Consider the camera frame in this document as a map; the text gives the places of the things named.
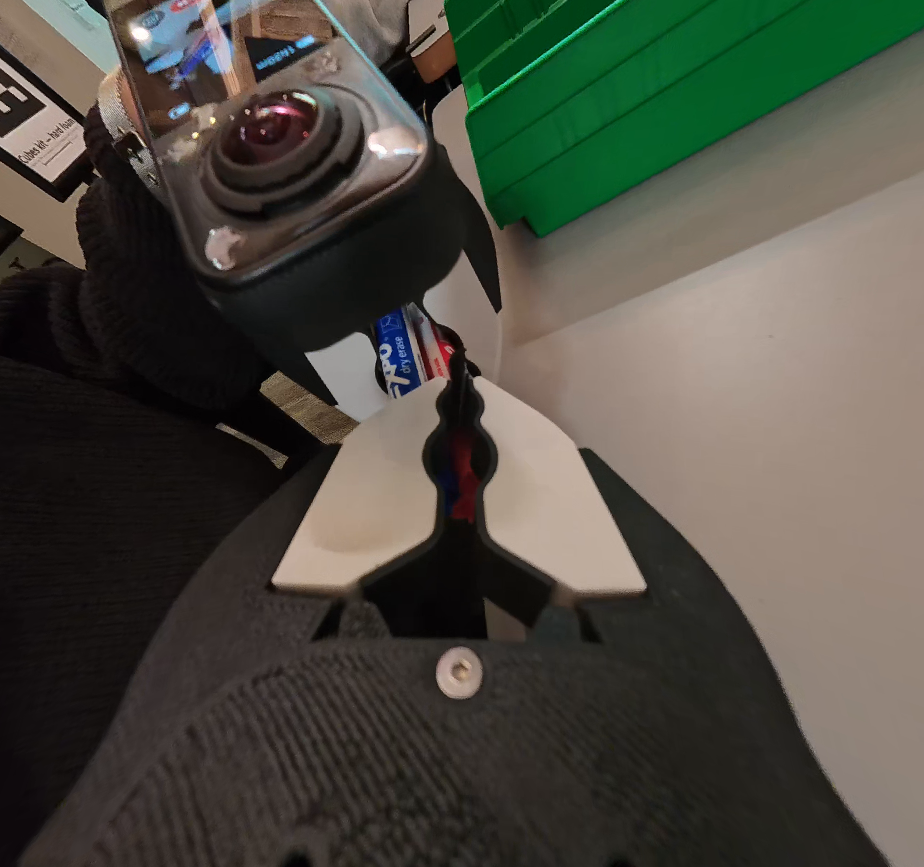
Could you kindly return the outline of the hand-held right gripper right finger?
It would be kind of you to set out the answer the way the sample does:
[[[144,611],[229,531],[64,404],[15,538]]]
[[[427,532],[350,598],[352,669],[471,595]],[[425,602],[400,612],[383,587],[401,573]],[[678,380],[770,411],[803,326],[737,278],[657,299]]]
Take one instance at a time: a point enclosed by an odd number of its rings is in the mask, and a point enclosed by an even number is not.
[[[489,544],[540,573],[552,599],[644,595],[641,571],[576,443],[486,378],[473,385],[497,458],[481,496]]]

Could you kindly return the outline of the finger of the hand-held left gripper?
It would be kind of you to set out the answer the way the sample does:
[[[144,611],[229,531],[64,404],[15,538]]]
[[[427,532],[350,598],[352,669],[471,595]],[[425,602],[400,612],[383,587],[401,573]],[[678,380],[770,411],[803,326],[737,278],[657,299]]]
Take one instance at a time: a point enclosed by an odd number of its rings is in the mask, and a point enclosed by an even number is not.
[[[381,366],[377,348],[367,333],[355,332],[305,356],[333,394],[336,408],[349,418],[365,422],[386,408],[389,397],[376,373]]]
[[[468,359],[484,376],[499,376],[501,317],[468,259],[457,260],[450,274],[425,293],[424,308],[436,322],[456,332]]]

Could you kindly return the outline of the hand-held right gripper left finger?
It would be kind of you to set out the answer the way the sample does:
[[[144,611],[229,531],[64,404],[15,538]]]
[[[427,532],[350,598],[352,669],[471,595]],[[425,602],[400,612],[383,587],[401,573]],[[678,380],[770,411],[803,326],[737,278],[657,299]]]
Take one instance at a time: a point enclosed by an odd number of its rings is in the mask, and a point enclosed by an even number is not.
[[[424,450],[445,387],[428,382],[390,401],[345,438],[272,574],[275,589],[345,596],[431,537],[439,491]]]

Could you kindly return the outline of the blue dry erase marker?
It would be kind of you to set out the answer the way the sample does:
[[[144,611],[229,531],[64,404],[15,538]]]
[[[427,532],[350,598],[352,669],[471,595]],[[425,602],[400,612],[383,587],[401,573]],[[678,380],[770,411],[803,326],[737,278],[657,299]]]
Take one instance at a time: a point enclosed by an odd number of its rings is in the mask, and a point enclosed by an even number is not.
[[[428,379],[424,370],[421,349],[410,318],[410,305],[401,306],[378,319],[372,329],[381,364],[376,373],[382,378],[382,385],[390,399],[400,399],[433,380]],[[454,330],[432,320],[445,331],[452,342],[460,348],[463,347]]]

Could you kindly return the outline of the green plastic bin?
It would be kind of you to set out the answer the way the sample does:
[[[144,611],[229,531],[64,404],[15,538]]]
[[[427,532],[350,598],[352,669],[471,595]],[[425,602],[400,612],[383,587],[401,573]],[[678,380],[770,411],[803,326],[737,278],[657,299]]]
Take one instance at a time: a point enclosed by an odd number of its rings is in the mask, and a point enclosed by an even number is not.
[[[923,0],[445,0],[481,192],[545,236],[922,30]]]

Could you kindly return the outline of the person's left forearm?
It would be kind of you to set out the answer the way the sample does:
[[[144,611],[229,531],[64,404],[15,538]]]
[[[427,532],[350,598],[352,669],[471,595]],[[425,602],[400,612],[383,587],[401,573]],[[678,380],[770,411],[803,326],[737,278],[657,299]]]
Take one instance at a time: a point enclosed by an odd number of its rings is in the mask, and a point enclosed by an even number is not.
[[[117,154],[97,105],[84,140],[98,174],[77,206],[79,314],[114,391],[170,411],[225,415],[276,370],[206,300],[164,204]]]

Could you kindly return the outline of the white desk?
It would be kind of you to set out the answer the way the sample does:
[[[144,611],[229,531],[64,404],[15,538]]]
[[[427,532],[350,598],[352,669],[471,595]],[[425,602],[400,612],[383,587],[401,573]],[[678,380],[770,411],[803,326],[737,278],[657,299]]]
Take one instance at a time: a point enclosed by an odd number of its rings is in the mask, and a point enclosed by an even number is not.
[[[709,561],[836,788],[922,865],[923,51],[908,38],[536,238],[494,382]]]

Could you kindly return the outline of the black framed sign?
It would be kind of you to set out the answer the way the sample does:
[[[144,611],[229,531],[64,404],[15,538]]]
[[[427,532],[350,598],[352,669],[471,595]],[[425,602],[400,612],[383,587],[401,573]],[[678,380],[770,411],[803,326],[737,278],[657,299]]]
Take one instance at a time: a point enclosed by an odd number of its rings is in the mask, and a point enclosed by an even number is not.
[[[5,47],[1,49],[1,161],[60,203],[95,169],[84,116]]]

